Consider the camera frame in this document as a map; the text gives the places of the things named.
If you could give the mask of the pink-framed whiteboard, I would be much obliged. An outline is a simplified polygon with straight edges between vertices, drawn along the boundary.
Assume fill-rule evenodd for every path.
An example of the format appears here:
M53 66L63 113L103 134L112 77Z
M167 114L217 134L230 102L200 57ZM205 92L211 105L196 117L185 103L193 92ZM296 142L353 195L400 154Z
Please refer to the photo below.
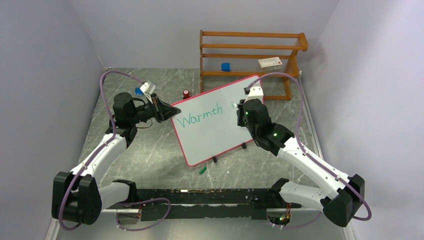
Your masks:
M245 100L244 88L252 82L262 87L258 78L248 76L173 103L181 110L171 122L187 165L198 165L252 141L248 130L238 126L238 108L233 103Z

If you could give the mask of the green marker cap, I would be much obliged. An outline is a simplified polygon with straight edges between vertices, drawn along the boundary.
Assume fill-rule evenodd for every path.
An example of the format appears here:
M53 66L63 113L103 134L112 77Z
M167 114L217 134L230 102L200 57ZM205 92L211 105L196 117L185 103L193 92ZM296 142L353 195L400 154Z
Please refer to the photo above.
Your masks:
M199 171L199 174L202 175L206 170L207 170L207 166L202 167L201 170Z

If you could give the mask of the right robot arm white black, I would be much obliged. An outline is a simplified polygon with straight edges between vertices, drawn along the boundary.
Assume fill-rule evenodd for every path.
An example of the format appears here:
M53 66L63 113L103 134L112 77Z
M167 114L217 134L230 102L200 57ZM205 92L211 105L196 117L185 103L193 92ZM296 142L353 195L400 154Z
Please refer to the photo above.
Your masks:
M310 187L282 178L272 186L270 202L300 204L320 211L333 224L346 227L365 203L365 180L350 176L309 151L285 126L272 122L268 108L259 99L237 104L237 124L247 128L254 143L288 161L317 186Z

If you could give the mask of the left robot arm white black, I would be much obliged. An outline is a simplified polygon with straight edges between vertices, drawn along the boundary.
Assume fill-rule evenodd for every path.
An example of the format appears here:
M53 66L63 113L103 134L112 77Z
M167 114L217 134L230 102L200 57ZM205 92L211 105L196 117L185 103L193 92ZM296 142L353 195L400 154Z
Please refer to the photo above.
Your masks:
M138 203L135 182L118 179L99 188L97 180L134 141L137 124L149 120L162 123L181 110L163 102L155 93L140 106L135 105L136 101L139 98L128 92L117 94L113 98L112 120L100 144L79 166L54 177L51 205L54 219L91 225L104 209L117 204L132 208Z

